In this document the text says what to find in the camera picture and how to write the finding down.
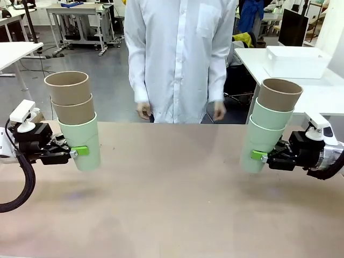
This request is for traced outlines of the black stand pole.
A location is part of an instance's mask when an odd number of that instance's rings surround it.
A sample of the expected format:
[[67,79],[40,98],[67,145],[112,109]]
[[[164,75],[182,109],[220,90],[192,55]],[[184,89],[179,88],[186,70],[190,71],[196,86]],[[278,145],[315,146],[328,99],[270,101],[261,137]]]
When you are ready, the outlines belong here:
[[[24,5],[24,9],[25,9],[25,13],[26,13],[26,18],[27,18],[27,23],[28,23],[28,27],[29,27],[30,32],[31,32],[31,36],[32,36],[33,42],[37,45],[38,44],[38,40],[37,40],[37,37],[36,37],[36,34],[35,34],[35,30],[33,28],[30,12],[29,12],[28,5],[27,5],[27,0],[21,0],[21,1],[22,1],[22,4]],[[42,54],[42,47],[39,47],[37,49],[37,53],[38,53],[38,56],[34,56],[33,58],[45,59],[44,56],[41,56],[41,54]]]

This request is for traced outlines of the black monitor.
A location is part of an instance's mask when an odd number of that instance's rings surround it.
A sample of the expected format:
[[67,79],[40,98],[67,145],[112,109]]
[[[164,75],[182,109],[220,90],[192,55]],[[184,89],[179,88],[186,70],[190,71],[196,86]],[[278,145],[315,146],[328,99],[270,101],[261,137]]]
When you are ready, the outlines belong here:
[[283,46],[302,47],[309,18],[285,9],[279,31],[278,43]]

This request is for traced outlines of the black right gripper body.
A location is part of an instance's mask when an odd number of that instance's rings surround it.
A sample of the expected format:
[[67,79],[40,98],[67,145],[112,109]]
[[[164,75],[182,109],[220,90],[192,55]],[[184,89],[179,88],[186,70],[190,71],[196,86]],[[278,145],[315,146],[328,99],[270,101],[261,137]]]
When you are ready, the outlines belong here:
[[293,131],[289,137],[289,146],[295,156],[296,166],[314,168],[324,149],[324,141],[311,140],[303,131]]

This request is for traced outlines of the person's right forearm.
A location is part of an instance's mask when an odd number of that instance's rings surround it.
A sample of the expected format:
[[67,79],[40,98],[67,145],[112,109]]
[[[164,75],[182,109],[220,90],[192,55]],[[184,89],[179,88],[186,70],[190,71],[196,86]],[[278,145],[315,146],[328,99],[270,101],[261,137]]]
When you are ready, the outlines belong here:
[[134,91],[136,103],[148,103],[148,93],[145,85],[145,49],[128,46],[129,81]]

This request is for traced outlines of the black stool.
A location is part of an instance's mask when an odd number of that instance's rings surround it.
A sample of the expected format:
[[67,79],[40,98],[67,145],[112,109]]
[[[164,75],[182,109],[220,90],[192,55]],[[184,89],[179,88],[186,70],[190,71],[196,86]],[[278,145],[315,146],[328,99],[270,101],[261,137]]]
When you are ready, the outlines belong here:
[[124,16],[114,17],[114,33],[124,34]]

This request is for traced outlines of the light green cup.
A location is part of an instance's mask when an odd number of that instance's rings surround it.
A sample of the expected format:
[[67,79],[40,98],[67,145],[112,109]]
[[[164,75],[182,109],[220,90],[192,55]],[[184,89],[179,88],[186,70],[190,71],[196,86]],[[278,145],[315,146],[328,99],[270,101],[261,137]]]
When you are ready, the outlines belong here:
[[285,127],[280,130],[262,127],[253,122],[252,115],[250,115],[240,156],[240,165],[243,171],[253,174],[259,173],[263,169],[264,163],[261,160],[252,159],[252,151],[271,152],[284,130]]
[[288,112],[275,111],[266,108],[255,100],[251,119],[257,125],[270,130],[281,130],[286,127],[293,114],[293,110]]
[[97,113],[93,120],[79,125],[66,125],[61,122],[60,129],[70,148],[87,146],[89,154],[74,159],[79,171],[91,171],[101,164],[100,143],[98,135]]

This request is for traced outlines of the person in white lab coat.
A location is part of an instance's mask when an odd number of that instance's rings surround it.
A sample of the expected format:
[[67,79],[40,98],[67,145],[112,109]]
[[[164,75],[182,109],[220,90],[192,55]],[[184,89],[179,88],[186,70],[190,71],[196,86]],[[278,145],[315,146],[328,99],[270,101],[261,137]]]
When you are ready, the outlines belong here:
[[127,0],[126,46],[145,49],[154,123],[199,124],[211,55],[231,49],[237,0]]

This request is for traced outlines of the brown cup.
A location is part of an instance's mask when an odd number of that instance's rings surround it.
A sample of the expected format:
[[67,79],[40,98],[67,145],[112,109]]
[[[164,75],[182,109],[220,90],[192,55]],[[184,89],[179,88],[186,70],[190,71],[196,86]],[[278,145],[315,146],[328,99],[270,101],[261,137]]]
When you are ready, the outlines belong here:
[[88,74],[81,71],[62,71],[44,79],[54,104],[76,105],[86,102],[90,96]]
[[90,95],[87,101],[80,104],[59,105],[52,102],[52,106],[59,122],[66,125],[84,124],[93,120],[95,117],[93,95]]
[[303,88],[296,83],[269,78],[263,80],[257,101],[268,109],[288,112],[294,109],[302,93]]

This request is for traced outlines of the white table with basket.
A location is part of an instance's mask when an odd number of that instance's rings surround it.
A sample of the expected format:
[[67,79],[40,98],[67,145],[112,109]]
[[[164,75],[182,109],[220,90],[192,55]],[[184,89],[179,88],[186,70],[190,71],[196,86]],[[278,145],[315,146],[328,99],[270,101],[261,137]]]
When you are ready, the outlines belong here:
[[[237,48],[235,52],[256,82],[253,95],[256,98],[262,81],[270,77],[262,67],[266,50]],[[289,81],[304,90],[295,106],[290,125],[302,125],[305,121],[303,113],[310,108],[328,119],[332,127],[344,126],[344,78],[326,69],[319,80],[290,78]]]

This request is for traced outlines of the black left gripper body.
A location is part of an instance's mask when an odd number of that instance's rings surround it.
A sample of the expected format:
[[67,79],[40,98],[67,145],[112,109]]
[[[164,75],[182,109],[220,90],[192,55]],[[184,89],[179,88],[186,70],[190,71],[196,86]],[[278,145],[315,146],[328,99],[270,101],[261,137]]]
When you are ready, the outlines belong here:
[[52,135],[53,132],[48,123],[33,123],[33,126],[16,125],[13,129],[16,147],[27,158],[44,153],[46,146],[52,140]]

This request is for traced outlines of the blue jacket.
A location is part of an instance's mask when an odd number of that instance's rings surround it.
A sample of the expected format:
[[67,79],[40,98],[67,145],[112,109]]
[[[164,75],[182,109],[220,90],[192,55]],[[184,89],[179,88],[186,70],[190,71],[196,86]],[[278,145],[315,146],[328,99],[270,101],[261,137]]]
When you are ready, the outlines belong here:
[[264,0],[239,0],[238,30],[241,33],[251,32],[256,17],[259,21],[264,16]]

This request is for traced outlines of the white plastic basket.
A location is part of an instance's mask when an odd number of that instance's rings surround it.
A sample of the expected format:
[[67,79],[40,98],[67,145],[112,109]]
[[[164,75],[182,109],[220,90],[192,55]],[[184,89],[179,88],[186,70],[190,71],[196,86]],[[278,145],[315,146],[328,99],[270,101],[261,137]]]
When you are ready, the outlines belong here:
[[263,68],[271,78],[320,79],[331,58],[315,47],[268,46]]

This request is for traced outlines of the wooden frame shelf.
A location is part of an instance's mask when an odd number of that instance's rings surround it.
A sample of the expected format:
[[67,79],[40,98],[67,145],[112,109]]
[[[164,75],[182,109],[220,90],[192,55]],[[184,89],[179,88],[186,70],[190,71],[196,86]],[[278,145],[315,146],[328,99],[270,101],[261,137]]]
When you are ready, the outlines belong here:
[[330,0],[309,0],[305,15],[308,17],[308,27],[305,43],[315,44],[325,20]]

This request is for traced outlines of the white side table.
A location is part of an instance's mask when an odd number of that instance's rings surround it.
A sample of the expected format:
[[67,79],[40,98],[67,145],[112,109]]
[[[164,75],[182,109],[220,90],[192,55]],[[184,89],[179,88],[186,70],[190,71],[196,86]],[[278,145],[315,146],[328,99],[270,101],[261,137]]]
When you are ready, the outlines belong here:
[[0,42],[0,71],[10,66],[13,67],[20,90],[27,99],[31,99],[32,97],[23,80],[18,64],[22,58],[32,54],[43,45],[42,42]]

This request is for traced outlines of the white desk with dark panel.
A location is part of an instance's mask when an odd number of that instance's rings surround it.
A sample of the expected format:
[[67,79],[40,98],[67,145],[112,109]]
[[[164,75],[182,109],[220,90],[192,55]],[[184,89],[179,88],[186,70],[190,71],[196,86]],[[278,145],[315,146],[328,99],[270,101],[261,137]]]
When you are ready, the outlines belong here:
[[[2,11],[5,10],[7,11],[11,16],[10,17],[2,17]],[[25,30],[25,25],[24,25],[24,16],[28,16],[25,12],[25,10],[16,10],[12,6],[8,6],[5,9],[0,8],[0,27],[5,27],[6,34],[8,41],[13,41],[12,33],[9,30],[9,24],[13,23],[19,23],[20,26],[20,34],[22,34],[23,40],[21,39],[16,39],[16,41],[26,41],[29,42],[26,30]]]

